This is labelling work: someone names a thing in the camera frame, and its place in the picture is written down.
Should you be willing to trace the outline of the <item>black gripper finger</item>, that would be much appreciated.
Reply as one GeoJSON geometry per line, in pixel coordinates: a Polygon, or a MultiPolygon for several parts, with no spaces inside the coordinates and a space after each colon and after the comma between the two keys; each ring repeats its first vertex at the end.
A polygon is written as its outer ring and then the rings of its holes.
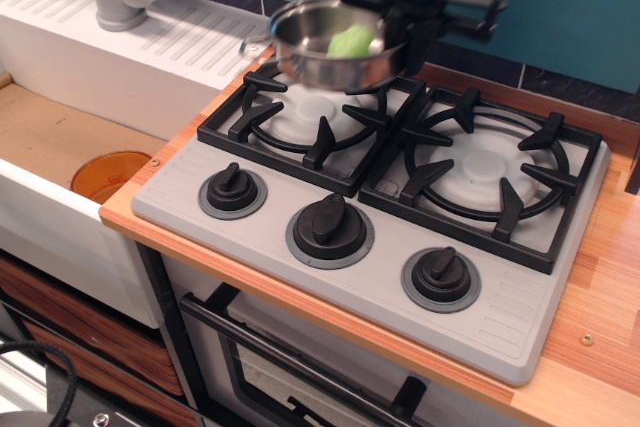
{"type": "Polygon", "coordinates": [[[405,44],[404,67],[402,73],[411,77],[416,75],[426,61],[432,46],[442,37],[446,30],[445,14],[433,17],[401,17],[401,41],[405,44]]]}

